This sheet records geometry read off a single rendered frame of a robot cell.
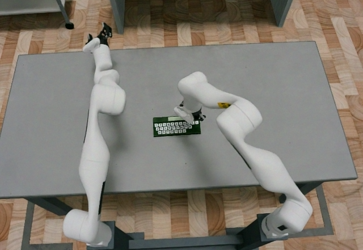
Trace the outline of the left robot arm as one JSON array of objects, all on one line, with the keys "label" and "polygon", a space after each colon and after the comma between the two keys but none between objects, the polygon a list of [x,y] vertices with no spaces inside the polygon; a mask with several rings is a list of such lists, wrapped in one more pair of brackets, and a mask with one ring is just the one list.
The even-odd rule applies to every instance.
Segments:
[{"label": "left robot arm", "polygon": [[94,38],[83,47],[83,52],[93,53],[96,66],[95,86],[91,92],[86,135],[79,163],[79,177],[87,194],[88,212],[71,210],[66,215],[62,228],[67,238],[84,242],[90,247],[107,247],[112,231],[100,221],[100,216],[110,153],[99,127],[98,113],[120,115],[125,107],[126,94],[118,86],[118,72],[111,70],[108,46],[100,44],[100,40]]}]

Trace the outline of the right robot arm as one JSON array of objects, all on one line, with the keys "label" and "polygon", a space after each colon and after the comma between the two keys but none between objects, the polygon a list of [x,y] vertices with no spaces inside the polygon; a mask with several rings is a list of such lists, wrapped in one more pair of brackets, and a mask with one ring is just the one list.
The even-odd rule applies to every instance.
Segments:
[{"label": "right robot arm", "polygon": [[214,88],[200,72],[181,79],[177,88],[183,96],[183,107],[174,108],[176,115],[192,123],[192,113],[197,112],[201,106],[226,109],[216,118],[221,133],[247,164],[262,188],[286,195],[284,204],[261,223],[267,239],[301,232],[312,215],[311,204],[295,185],[277,155],[243,141],[261,124],[259,111],[249,101]]}]

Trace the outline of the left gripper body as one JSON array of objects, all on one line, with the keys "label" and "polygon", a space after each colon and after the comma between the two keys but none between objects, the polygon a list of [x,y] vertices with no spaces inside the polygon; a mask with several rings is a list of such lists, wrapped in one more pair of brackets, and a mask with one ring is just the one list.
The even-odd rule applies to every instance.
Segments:
[{"label": "left gripper body", "polygon": [[105,39],[104,35],[102,35],[101,38],[100,38],[100,44],[104,44],[104,45],[108,46],[107,39]]}]

